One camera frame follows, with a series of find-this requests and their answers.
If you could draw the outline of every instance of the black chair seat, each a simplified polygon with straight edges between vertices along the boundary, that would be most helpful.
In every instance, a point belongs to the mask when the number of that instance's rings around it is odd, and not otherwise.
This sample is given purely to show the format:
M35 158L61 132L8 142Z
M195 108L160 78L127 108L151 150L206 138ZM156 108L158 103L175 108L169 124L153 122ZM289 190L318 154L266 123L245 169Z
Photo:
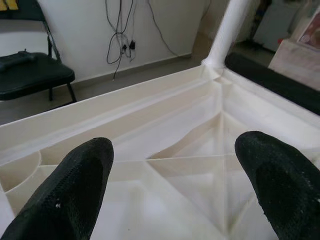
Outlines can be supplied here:
M45 53L34 53L36 60L0 72L0 100L12 100L75 80L75 72Z

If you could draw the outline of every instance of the power cable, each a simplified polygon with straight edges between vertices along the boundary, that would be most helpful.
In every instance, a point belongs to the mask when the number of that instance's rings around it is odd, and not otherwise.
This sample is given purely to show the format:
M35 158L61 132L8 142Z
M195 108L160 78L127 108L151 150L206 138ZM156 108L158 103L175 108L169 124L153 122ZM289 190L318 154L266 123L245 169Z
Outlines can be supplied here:
M132 59L132 53L131 53L131 48L130 48L130 44L129 44L129 39L128 39L127 35L125 34L125 32L128 28L128 23L129 23L132 9L133 9L134 0L131 0L130 9L129 9L129 12L128 12L128 15L127 15L127 18L125 21L124 28L123 28L123 0L119 0L119 12L118 12L118 17L117 17L117 21L116 21L116 26L114 26L110 20L108 0L105 0L104 3L105 3L105 12L106 12L107 21L114 32L114 34L112 35L112 37L110 38L110 41L109 41L108 51L107 51L107 55L106 55L106 62L110 65L118 62L117 68L113 74L113 80L114 80L116 77L117 71L120 67L123 55L125 55L129 59ZM110 51L111 51L111 47L112 47L114 38L116 38L116 41L118 44L119 56L115 60L112 61L112 60L110 60Z
M131 34L131 39L134 39L134 34L135 34L135 15L136 15L137 3L138 3L138 0L135 0L133 14L132 14L132 34Z
M166 46L166 48L169 50L169 52L171 52L173 55L175 55L175 56L178 57L178 58L181 58L181 59L189 59L190 56L180 56L180 55L178 55L177 53L175 53L174 51L171 50L171 48L169 47L169 45L168 45L167 42L165 41L164 36L163 36L163 34L162 34L162 32L161 32L158 24L157 24L157 21L156 21L156 18L155 18L155 13L154 13L154 10L153 10L153 8L152 8L152 6L151 6L151 4L150 4L150 0L147 1L147 4L149 5L149 8L150 8L150 10L151 10L151 14L152 14L152 19L153 19L154 25L155 25L155 27L157 28L157 30L158 30L158 32L159 32L159 34L160 34L160 37L161 37L162 42L164 43L164 45Z

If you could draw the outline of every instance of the white tube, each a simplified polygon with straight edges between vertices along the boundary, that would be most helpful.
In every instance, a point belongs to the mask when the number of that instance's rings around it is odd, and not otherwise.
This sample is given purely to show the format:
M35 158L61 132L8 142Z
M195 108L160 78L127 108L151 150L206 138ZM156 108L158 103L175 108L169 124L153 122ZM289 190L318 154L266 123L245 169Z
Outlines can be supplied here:
M208 57L203 64L211 68L224 68L225 58L247 15L251 0L230 0L215 36Z

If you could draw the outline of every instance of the wire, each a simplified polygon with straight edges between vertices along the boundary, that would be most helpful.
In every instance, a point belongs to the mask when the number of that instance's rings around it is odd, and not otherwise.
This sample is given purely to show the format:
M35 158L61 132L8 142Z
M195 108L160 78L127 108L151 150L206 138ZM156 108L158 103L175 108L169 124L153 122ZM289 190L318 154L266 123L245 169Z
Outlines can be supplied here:
M201 20L204 19L205 16L207 15L207 13L208 13L208 11L209 11L209 9L210 9L210 7L211 7L211 4L212 4L212 0L210 0L210 3L209 3L209 5L208 5L208 7L206 8L204 14L202 15Z
M154 13L154 10L152 9L152 6L151 6L151 4L150 4L150 0L148 0L147 3L148 3L149 8L150 8L150 10L151 10L151 14L152 14L152 19L153 19L154 25L155 25L155 27L157 28L157 30L158 30L158 32L159 32L159 34L160 34L161 40L163 41L163 43L164 43L164 45L166 46L166 48L167 48L173 55L177 56L178 58L189 59L190 56L180 56L180 55L178 55L177 53L175 53L174 51L171 50L171 48L169 47L169 45L168 45L167 42L165 41L164 36L163 36L163 34L162 34L162 32L161 32L158 24L157 24L157 21L156 21L156 18L155 18L155 13Z
M128 15L126 17L124 27L123 27L123 9L122 9L123 8L123 0L119 0L119 12L118 12L118 16L117 16L116 26L114 26L110 20L108 0L105 0L104 3L105 3L105 12L106 12L107 21L114 32L114 34L112 35L112 37L110 38L110 41L109 41L108 51L107 51L107 55L106 55L106 62L110 65L118 62L117 68L113 74L113 79L115 79L117 71L120 67L123 55L125 55L127 58L129 58L132 61L132 52L129 47L129 39L128 39L127 35L125 34L125 32L128 28L129 19L130 19L132 10L133 10L134 0L131 0L130 9L129 9ZM112 47L115 39L118 44L119 56L115 60L112 61L112 60L110 60L110 52L111 52L111 47Z
M138 3L138 0L135 0L135 5L134 5L134 9L133 9L133 14L132 14L132 34L131 34L131 39L134 39L134 34L135 34L135 15L136 15L137 3Z
M115 70L115 72L114 72L114 74L113 74L112 80L115 80L115 79L116 79L116 75L117 75L118 69L119 69L120 64L121 64L122 55L123 55L123 53L120 54L119 63L118 63L118 66L116 67L116 70Z
M131 59L130 59L130 62L132 62L133 60L135 60L135 58L136 58L136 51L133 51L134 52L134 57L132 57Z

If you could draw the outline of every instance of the white wall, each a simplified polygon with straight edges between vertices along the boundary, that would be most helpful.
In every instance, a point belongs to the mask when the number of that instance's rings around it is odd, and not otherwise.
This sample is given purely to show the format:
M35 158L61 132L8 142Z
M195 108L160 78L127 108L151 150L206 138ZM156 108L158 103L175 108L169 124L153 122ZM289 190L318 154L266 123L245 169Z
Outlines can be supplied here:
M105 0L38 0L47 18L64 64L75 71L76 80L113 73L117 64L108 65L106 55L113 34L107 22ZM134 40L136 59L122 58L120 70L174 57L162 43L152 21L147 0L137 1ZM124 17L131 0L123 0ZM111 19L116 22L118 0L108 0ZM203 13L204 0L151 0L158 25L171 49L190 54ZM128 35L132 34L132 20ZM7 21L0 24L0 56L26 48L47 52L46 33L37 22Z
M204 5L208 6L210 0L205 0ZM199 32L209 36L211 39L214 39L216 33L219 29L221 20L225 14L227 9L229 0L212 0L212 4L208 10L208 13L201 21ZM252 21L255 17L256 10L260 4L259 0L251 0L248 10L248 13L244 19L238 37L236 39L237 42L241 42L246 40L250 35L250 30L252 27Z

